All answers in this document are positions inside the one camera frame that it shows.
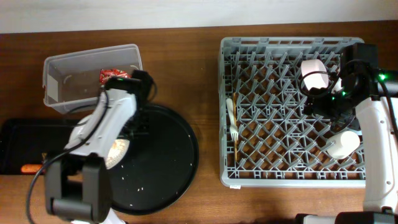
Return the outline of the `grey plate with food scraps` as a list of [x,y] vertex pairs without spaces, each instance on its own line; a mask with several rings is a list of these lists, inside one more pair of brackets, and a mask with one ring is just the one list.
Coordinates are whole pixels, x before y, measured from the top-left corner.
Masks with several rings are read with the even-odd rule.
[[122,161],[129,149],[130,141],[127,139],[116,139],[108,152],[105,160],[106,168],[111,169]]

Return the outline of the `pink bowl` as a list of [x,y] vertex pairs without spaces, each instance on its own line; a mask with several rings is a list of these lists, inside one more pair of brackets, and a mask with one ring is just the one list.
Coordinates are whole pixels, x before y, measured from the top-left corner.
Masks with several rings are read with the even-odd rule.
[[308,90],[311,90],[312,88],[321,89],[328,87],[328,72],[326,71],[326,67],[321,60],[304,60],[301,63],[300,69],[303,77],[307,74],[310,74],[303,80],[304,85]]

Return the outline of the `cream white cup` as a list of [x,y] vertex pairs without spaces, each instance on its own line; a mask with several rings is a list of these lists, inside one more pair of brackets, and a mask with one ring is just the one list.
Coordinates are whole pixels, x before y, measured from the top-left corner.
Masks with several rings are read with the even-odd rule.
[[360,145],[359,136],[352,131],[340,132],[326,142],[330,147],[326,150],[334,159],[344,159],[355,151]]

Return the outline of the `red snack wrapper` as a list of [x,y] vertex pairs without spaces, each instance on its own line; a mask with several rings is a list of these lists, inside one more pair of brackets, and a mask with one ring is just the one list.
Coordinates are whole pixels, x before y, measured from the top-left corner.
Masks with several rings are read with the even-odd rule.
[[101,85],[104,85],[112,77],[131,78],[131,74],[128,74],[123,70],[118,70],[115,68],[101,69],[99,74],[99,82]]

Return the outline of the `white plastic fork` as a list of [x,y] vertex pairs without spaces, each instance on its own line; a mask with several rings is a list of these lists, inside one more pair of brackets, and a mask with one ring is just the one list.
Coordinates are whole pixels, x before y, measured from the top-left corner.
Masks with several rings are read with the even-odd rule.
[[233,100],[231,98],[226,99],[226,107],[228,110],[228,116],[229,116],[229,131],[232,140],[234,140],[234,132],[235,132],[235,125],[234,125],[234,116],[233,116]]

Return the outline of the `wooden chopstick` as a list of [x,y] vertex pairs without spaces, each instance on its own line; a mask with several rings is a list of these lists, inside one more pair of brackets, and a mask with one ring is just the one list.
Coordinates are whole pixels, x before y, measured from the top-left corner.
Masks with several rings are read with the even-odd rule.
[[233,116],[234,116],[234,125],[235,125],[235,132],[234,132],[234,161],[238,161],[238,127],[237,127],[237,109],[236,109],[236,102],[237,102],[238,94],[235,92],[233,93]]

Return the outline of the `orange carrot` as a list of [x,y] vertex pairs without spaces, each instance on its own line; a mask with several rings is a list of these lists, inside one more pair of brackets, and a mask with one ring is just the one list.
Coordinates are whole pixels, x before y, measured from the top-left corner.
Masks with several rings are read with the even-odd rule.
[[25,164],[21,167],[22,174],[35,174],[42,168],[42,164]]

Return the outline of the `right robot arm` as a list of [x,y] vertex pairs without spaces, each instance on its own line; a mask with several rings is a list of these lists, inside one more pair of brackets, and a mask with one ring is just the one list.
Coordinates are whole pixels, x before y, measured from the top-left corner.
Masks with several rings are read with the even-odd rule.
[[377,47],[364,43],[344,48],[339,72],[318,59],[304,60],[300,69],[305,114],[344,123],[331,129],[327,152],[333,158],[344,159],[363,144],[366,183],[363,211],[298,214],[295,222],[397,224],[397,72],[380,68]]

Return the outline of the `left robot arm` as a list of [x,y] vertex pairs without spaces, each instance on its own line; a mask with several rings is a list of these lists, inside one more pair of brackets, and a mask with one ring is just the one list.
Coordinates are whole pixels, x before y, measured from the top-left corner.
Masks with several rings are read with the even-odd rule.
[[123,222],[111,208],[106,159],[122,130],[148,102],[153,85],[142,70],[130,78],[112,77],[103,85],[94,112],[74,128],[63,152],[43,165],[48,214],[71,223]]

